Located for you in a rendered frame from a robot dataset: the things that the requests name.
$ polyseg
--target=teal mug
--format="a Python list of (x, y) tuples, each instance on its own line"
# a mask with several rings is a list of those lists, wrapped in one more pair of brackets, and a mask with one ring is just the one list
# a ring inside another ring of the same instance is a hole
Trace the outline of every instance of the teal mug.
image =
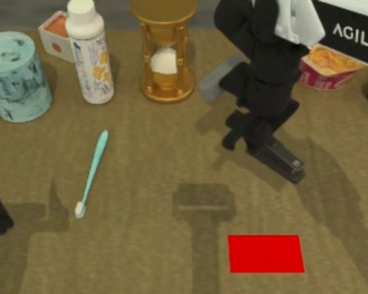
[(51, 103), (32, 38), (21, 32), (0, 32), (0, 117), (25, 123), (42, 116)]

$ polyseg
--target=toothbrush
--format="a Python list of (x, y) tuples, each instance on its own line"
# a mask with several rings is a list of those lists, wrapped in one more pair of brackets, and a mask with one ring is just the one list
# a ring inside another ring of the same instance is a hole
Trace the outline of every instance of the toothbrush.
[(82, 201), (79, 201), (75, 207), (75, 217), (77, 219), (81, 219), (85, 215), (86, 201), (87, 201), (88, 193), (90, 191), (91, 184), (93, 183), (94, 176), (96, 174), (99, 162), (101, 161), (101, 157), (104, 153), (105, 146), (108, 141), (108, 137), (109, 137), (108, 131), (104, 130), (98, 138), (96, 150), (94, 152), (93, 161), (91, 163), (90, 171), (89, 171), (88, 178), (87, 178), (86, 188), (83, 193), (83, 198), (82, 198)]

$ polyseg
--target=white bottle cap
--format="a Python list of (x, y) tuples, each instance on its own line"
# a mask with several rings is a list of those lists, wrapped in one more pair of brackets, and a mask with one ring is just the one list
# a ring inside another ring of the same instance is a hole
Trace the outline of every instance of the white bottle cap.
[(93, 0), (70, 0), (67, 12), (69, 18), (78, 24), (92, 21), (97, 15)]

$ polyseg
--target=orange flower print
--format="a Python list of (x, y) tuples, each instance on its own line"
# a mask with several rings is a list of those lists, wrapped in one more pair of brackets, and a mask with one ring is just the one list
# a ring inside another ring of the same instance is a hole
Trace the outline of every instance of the orange flower print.
[(104, 73), (104, 71), (105, 71), (105, 68), (94, 66), (93, 77), (100, 81), (102, 79), (102, 74)]
[(101, 54), (99, 55), (99, 62), (101, 64), (107, 64), (108, 63), (108, 52), (106, 52), (106, 51), (101, 52)]
[(106, 83), (109, 83), (112, 80), (112, 76), (110, 75), (110, 72), (104, 72), (104, 76), (102, 80)]

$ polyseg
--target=hourglass sand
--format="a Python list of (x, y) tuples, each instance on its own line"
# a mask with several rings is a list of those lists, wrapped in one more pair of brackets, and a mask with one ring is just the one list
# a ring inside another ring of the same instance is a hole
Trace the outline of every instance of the hourglass sand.
[(188, 21), (197, 0), (131, 0), (131, 12), (140, 21), (145, 70), (140, 90), (151, 100), (178, 102), (195, 88), (188, 68)]

